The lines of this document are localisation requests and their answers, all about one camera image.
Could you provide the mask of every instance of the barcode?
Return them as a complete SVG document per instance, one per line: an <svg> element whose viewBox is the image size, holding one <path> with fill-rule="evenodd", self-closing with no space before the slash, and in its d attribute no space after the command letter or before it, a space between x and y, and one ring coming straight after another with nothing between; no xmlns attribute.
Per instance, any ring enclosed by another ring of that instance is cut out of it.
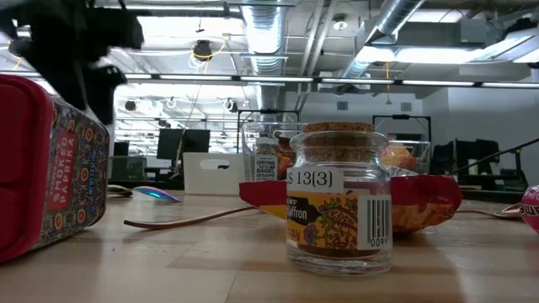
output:
<svg viewBox="0 0 539 303"><path fill-rule="evenodd" d="M392 243L390 196L358 199L358 249L383 248Z"/></svg>

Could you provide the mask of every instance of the wooden table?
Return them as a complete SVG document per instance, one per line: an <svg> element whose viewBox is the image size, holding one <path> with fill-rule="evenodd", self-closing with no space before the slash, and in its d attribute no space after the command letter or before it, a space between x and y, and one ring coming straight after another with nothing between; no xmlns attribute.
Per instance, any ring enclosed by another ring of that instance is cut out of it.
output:
<svg viewBox="0 0 539 303"><path fill-rule="evenodd" d="M190 196L183 204L135 194L110 199L76 237L0 266L3 302L538 302L539 235L527 225L461 214L397 239L387 274L340 279L286 261L285 222L248 211L174 230L164 221L243 206ZM503 205L465 202L463 209Z"/></svg>

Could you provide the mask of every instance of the small glass bottle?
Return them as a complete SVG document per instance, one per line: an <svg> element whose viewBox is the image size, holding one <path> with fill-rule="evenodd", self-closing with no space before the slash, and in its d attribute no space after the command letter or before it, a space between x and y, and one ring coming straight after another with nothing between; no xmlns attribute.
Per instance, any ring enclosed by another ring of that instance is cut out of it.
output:
<svg viewBox="0 0 539 303"><path fill-rule="evenodd" d="M314 131L294 136L287 173L288 258L322 274L366 275L391 266L390 176L384 135Z"/></svg>

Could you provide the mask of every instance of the pink object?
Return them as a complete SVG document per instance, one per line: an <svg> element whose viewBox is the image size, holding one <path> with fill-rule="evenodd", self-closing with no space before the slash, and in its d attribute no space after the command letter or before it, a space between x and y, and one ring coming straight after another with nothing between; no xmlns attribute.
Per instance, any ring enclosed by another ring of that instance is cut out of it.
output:
<svg viewBox="0 0 539 303"><path fill-rule="evenodd" d="M530 186L520 202L522 219L539 233L539 185Z"/></svg>

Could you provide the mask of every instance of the red lid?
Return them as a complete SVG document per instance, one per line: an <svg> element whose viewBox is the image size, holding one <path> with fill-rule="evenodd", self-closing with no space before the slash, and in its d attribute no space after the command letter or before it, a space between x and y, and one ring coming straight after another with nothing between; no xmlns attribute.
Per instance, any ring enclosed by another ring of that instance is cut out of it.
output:
<svg viewBox="0 0 539 303"><path fill-rule="evenodd" d="M37 83L0 75L0 263L29 251L45 208L53 103Z"/></svg>

